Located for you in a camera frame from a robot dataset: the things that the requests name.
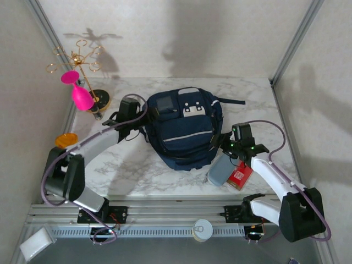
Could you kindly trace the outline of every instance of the navy blue backpack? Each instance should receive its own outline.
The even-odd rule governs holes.
[[[158,109],[159,117],[146,125],[145,131],[141,129],[141,133],[171,169],[200,169],[210,164],[217,152],[210,141],[221,133],[220,102],[245,104],[195,87],[156,93],[147,104]]]

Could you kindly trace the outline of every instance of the orange disc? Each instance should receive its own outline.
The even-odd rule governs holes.
[[[58,136],[55,139],[55,145],[58,146],[60,149],[64,149],[68,146],[76,144],[78,142],[78,136],[74,133],[67,133]]]

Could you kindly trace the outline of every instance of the white wall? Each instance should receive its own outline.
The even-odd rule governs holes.
[[[277,94],[303,179],[322,193],[340,263],[351,263],[351,0],[325,0]]]
[[[40,3],[69,53],[81,38],[106,48],[91,77],[269,78],[311,0]]]
[[[0,2],[0,263],[8,263],[60,132],[70,89],[25,1]]]

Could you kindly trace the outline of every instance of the red package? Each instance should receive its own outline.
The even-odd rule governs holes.
[[[250,167],[246,166],[243,161],[240,161],[238,167],[236,167],[228,178],[227,183],[240,191],[252,172],[253,170]]]

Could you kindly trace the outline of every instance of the marble table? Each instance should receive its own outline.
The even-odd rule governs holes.
[[[86,112],[79,112],[74,119],[72,132],[79,139],[101,129],[101,123],[118,110],[121,98],[136,93],[144,98],[159,92],[187,86],[211,91],[214,95],[237,100],[246,100],[246,105],[222,104],[224,123],[222,132],[228,132],[232,124],[254,119],[266,119],[282,126],[268,79],[239,78],[91,78],[95,89],[107,90],[112,103],[101,121]],[[256,143],[274,150],[282,143],[277,128],[269,124],[253,124]],[[128,138],[135,136],[133,131]],[[289,147],[286,145],[273,160],[298,178]],[[210,166],[190,172],[176,172],[168,168],[153,148],[139,135],[131,141],[123,140],[110,147],[86,167],[86,185],[100,195],[229,195],[229,194],[274,194],[273,190],[256,173],[252,173],[241,191],[233,187],[217,187],[204,182]]]

